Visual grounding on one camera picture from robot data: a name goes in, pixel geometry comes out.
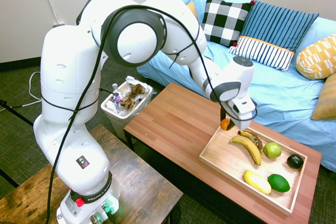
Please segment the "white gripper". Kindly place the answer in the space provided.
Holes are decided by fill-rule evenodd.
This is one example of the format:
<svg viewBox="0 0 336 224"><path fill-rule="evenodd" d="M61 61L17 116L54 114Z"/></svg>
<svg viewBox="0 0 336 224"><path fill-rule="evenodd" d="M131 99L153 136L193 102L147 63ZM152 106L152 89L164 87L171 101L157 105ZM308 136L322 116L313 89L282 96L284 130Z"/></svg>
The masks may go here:
<svg viewBox="0 0 336 224"><path fill-rule="evenodd" d="M227 131L234 126L240 130L247 129L257 114L256 104L249 95L224 102L223 107L220 112L220 126Z"/></svg>

